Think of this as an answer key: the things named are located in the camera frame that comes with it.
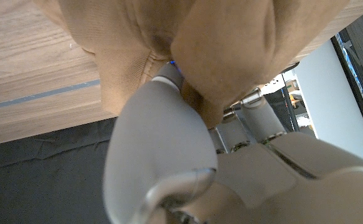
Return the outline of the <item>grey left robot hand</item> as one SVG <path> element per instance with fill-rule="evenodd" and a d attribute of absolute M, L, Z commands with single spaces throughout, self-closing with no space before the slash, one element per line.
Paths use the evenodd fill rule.
<path fill-rule="evenodd" d="M 126 103 L 106 155 L 111 223 L 363 223 L 363 159 L 287 133 L 260 90 L 241 101 L 254 144 L 219 154 L 165 64 Z"/>

